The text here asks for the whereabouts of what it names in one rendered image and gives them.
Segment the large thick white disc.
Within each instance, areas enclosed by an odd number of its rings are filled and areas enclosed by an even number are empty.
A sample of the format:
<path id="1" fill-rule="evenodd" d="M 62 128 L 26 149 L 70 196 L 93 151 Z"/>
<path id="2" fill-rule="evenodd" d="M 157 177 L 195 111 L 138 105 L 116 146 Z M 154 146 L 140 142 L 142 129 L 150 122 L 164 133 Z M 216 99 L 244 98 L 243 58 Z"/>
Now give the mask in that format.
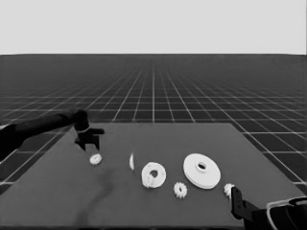
<path id="1" fill-rule="evenodd" d="M 191 153 L 185 157 L 183 171 L 192 184 L 205 190 L 215 188 L 222 176 L 218 165 L 200 153 Z"/>

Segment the white round carrier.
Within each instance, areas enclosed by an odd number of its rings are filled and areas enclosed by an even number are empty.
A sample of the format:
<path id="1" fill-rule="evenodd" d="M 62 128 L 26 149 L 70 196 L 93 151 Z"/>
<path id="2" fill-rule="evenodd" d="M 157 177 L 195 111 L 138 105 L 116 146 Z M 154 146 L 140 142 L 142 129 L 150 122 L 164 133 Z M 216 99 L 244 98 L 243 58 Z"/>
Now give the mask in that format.
<path id="1" fill-rule="evenodd" d="M 156 162 L 149 162 L 141 172 L 142 184 L 145 178 L 151 174 L 154 177 L 154 183 L 152 188 L 158 188 L 163 185 L 166 180 L 166 170 L 165 168 Z"/>

